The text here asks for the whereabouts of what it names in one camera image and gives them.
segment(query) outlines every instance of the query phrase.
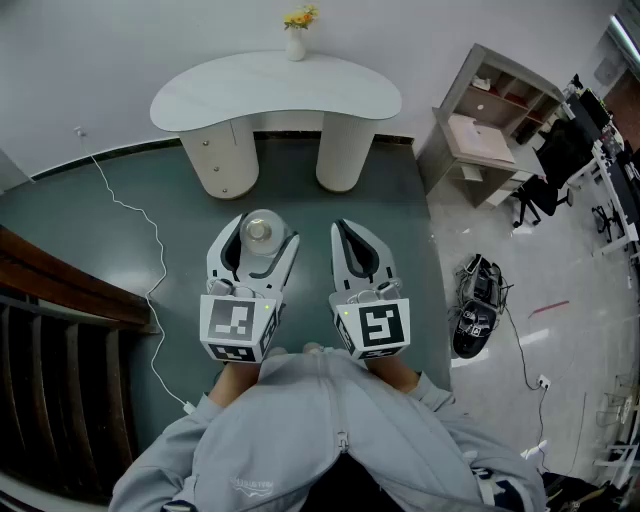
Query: person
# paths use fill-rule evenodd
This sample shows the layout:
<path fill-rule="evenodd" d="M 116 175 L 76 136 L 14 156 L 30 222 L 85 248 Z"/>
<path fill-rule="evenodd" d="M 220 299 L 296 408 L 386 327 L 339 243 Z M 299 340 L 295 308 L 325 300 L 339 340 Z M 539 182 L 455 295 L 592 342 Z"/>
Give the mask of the person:
<path fill-rule="evenodd" d="M 365 362 L 307 344 L 228 363 L 117 482 L 109 510 L 544 510 L 533 465 L 452 393 L 398 356 Z"/>

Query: flower vase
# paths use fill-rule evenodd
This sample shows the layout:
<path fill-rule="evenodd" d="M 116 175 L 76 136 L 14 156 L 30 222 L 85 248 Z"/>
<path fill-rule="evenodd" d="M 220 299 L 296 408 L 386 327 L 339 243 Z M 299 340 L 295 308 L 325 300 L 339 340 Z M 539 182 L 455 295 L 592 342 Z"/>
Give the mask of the flower vase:
<path fill-rule="evenodd" d="M 302 34 L 299 28 L 289 28 L 287 30 L 289 32 L 289 41 L 287 42 L 287 48 L 285 49 L 285 53 L 287 55 L 287 59 L 289 60 L 302 60 L 304 59 L 305 53 L 307 50 L 302 43 Z"/>

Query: cable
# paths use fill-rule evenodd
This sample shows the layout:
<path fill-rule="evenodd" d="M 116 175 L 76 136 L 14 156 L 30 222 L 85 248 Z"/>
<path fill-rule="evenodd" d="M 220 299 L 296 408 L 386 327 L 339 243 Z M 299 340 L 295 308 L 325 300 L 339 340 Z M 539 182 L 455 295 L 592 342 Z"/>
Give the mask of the cable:
<path fill-rule="evenodd" d="M 547 472 L 547 473 L 551 473 L 551 471 L 549 470 L 549 468 L 547 466 L 544 465 L 544 458 L 547 455 L 546 452 L 542 449 L 542 447 L 540 446 L 540 443 L 542 442 L 542 434 L 544 433 L 544 422 L 542 421 L 542 402 L 544 402 L 544 397 L 547 396 L 547 388 L 544 388 L 544 391 L 542 392 L 542 398 L 540 399 L 540 405 L 538 406 L 538 415 L 540 416 L 540 437 L 538 438 L 538 450 L 540 450 L 542 452 L 542 462 L 541 462 L 541 466 L 542 468 Z"/>
<path fill-rule="evenodd" d="M 180 402 L 182 404 L 183 409 L 188 412 L 188 410 L 190 410 L 190 408 L 193 408 L 193 406 L 189 402 L 185 402 L 184 400 L 182 400 L 182 399 L 178 398 L 176 395 L 174 395 L 171 391 L 169 391 L 169 388 L 164 383 L 164 380 L 162 380 L 162 377 L 160 376 L 160 374 L 158 373 L 158 371 L 156 370 L 156 367 L 155 367 L 156 357 L 158 357 L 158 353 L 160 352 L 160 348 L 162 348 L 162 344 L 164 343 L 164 340 L 167 337 L 166 333 L 164 332 L 164 329 L 162 328 L 162 324 L 160 323 L 160 319 L 158 318 L 158 313 L 156 312 L 156 309 L 153 307 L 153 304 L 151 304 L 151 297 L 150 297 L 151 293 L 160 285 L 160 283 L 162 281 L 164 281 L 164 278 L 167 277 L 167 266 L 165 265 L 165 262 L 164 262 L 164 244 L 160 241 L 160 238 L 158 237 L 158 225 L 155 222 L 153 222 L 147 216 L 147 212 L 145 212 L 142 208 L 136 208 L 135 206 L 130 206 L 128 204 L 124 204 L 122 201 L 119 201 L 118 199 L 116 199 L 116 195 L 113 192 L 113 189 L 109 186 L 109 181 L 107 180 L 107 177 L 105 176 L 104 171 L 102 170 L 102 167 L 100 167 L 100 164 L 95 159 L 93 154 L 90 153 L 87 150 L 87 148 L 84 145 L 84 141 L 82 140 L 82 137 L 83 136 L 80 136 L 80 144 L 82 145 L 82 149 L 84 150 L 85 154 L 89 158 L 91 158 L 91 160 L 93 160 L 93 163 L 96 164 L 96 167 L 100 171 L 100 175 L 102 176 L 102 179 L 104 180 L 104 184 L 106 185 L 107 190 L 109 192 L 111 192 L 111 200 L 114 203 L 119 204 L 119 205 L 127 208 L 128 210 L 133 210 L 134 212 L 142 213 L 142 215 L 144 215 L 144 218 L 146 219 L 146 221 L 155 228 L 156 242 L 158 242 L 158 245 L 160 246 L 160 263 L 162 264 L 163 272 L 162 272 L 162 276 L 160 276 L 160 279 L 158 279 L 156 281 L 156 284 L 154 284 L 151 287 L 151 289 L 147 293 L 144 294 L 144 298 L 147 300 L 147 304 L 149 305 L 149 309 L 151 309 L 151 311 L 153 312 L 153 317 L 154 317 L 154 319 L 156 321 L 156 324 L 158 324 L 158 328 L 160 329 L 160 332 L 162 333 L 162 335 L 160 337 L 160 341 L 158 342 L 158 346 L 156 347 L 156 351 L 153 354 L 153 357 L 151 358 L 151 371 L 155 374 L 156 377 L 158 377 L 158 380 L 160 381 L 160 384 L 162 384 L 162 387 L 169 394 L 169 396 L 171 396 L 172 398 L 174 398 L 175 400 Z"/>
<path fill-rule="evenodd" d="M 513 318 L 511 317 L 511 311 L 509 311 L 509 308 L 507 307 L 506 304 L 504 306 L 504 309 L 507 311 L 507 315 L 509 315 L 509 320 L 511 321 L 511 325 L 513 326 L 513 331 L 516 334 L 516 341 L 518 342 L 518 348 L 520 349 L 520 357 L 522 358 L 522 372 L 524 374 L 524 383 L 527 385 L 527 387 L 531 391 L 537 391 L 542 386 L 538 384 L 538 387 L 534 388 L 531 384 L 529 384 L 529 379 L 527 378 L 527 363 L 524 360 L 524 350 L 522 350 L 522 345 L 520 344 L 520 335 L 518 334 L 518 329 L 516 329 L 516 324 L 514 323 Z"/>
<path fill-rule="evenodd" d="M 582 400 L 582 419 L 580 420 L 580 433 L 578 434 L 578 444 L 576 444 L 576 453 L 573 455 L 573 462 L 571 463 L 571 469 L 567 473 L 567 476 L 571 475 L 573 471 L 573 467 L 576 464 L 576 459 L 578 458 L 578 449 L 580 448 L 580 439 L 582 438 L 582 425 L 584 424 L 584 410 L 587 405 L 587 394 L 584 394 L 584 399 Z"/>

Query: computer monitor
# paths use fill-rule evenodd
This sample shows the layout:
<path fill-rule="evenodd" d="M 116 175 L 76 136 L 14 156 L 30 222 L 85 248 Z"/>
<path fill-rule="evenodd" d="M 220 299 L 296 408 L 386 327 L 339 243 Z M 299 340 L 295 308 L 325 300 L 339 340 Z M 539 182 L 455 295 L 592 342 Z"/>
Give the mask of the computer monitor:
<path fill-rule="evenodd" d="M 598 129 L 602 131 L 609 124 L 609 113 L 602 107 L 598 98 L 591 91 L 585 91 L 580 96 L 580 103 L 585 108 Z"/>

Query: black office chair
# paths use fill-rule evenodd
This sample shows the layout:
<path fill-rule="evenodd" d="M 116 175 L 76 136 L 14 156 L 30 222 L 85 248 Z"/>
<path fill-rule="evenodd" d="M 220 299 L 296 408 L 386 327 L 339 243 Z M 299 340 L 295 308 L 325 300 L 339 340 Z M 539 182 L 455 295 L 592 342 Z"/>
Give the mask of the black office chair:
<path fill-rule="evenodd" d="M 558 198 L 558 192 L 566 181 L 592 158 L 591 145 L 577 123 L 560 119 L 553 123 L 544 145 L 536 155 L 546 175 L 546 181 L 534 176 L 513 194 L 521 203 L 520 220 L 513 223 L 514 228 L 522 226 L 527 208 L 535 216 L 533 225 L 537 226 L 541 219 L 535 206 L 549 216 L 556 212 L 558 205 L 567 203 L 572 206 L 572 191 L 568 190 L 562 199 Z"/>

